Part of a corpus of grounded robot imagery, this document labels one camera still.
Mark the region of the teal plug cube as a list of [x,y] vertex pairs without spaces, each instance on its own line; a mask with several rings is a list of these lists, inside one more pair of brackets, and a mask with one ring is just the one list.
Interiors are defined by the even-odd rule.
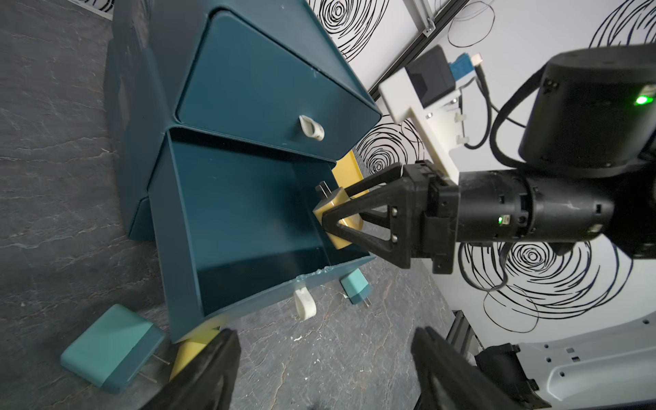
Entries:
[[364,304],[366,307],[371,306],[369,297],[372,293],[372,286],[360,269],[355,269],[352,273],[341,278],[340,284],[353,305]]
[[101,315],[60,356],[61,365],[110,393],[121,393],[165,338],[142,316],[116,304]]

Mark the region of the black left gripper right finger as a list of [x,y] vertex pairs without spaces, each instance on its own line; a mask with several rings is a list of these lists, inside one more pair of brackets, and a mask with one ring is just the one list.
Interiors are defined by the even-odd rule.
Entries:
[[518,409],[434,329],[415,330],[411,354],[420,383],[417,409]]

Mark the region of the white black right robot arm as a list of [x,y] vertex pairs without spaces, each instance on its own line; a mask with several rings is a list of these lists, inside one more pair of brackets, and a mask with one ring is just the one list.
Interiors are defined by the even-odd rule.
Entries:
[[[451,151],[466,139],[460,116],[438,116],[456,83],[480,61],[449,63],[435,47],[379,86],[395,122],[411,120],[430,154],[386,167],[317,208],[333,237],[408,268],[429,258],[436,274],[462,269],[468,244],[493,250],[508,288],[515,244],[545,243],[571,256],[579,242],[607,237],[634,260],[655,256],[655,47],[569,51],[548,60],[499,110],[483,141],[501,168],[461,172]],[[547,343],[486,348],[473,363],[432,328],[418,328],[411,353],[419,409],[632,409],[655,406],[655,317]]]

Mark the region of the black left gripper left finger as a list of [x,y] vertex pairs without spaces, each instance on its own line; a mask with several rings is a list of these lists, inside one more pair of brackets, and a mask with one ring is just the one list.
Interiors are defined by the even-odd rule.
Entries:
[[220,330],[218,336],[143,408],[230,408],[240,355],[237,332]]

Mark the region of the teal drawer cabinet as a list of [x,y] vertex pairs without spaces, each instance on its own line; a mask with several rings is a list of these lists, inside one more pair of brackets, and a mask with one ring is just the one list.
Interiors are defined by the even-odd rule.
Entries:
[[370,261],[314,216],[381,114],[304,1],[118,1],[104,75],[121,214],[174,342]]

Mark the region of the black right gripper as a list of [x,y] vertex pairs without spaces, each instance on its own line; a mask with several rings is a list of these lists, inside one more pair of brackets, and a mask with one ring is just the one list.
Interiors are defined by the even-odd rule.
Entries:
[[321,226],[336,249],[356,245],[398,268],[430,258],[452,273],[456,244],[545,243],[563,256],[603,234],[615,210],[596,180],[518,170],[461,174],[430,162],[393,164],[321,200]]

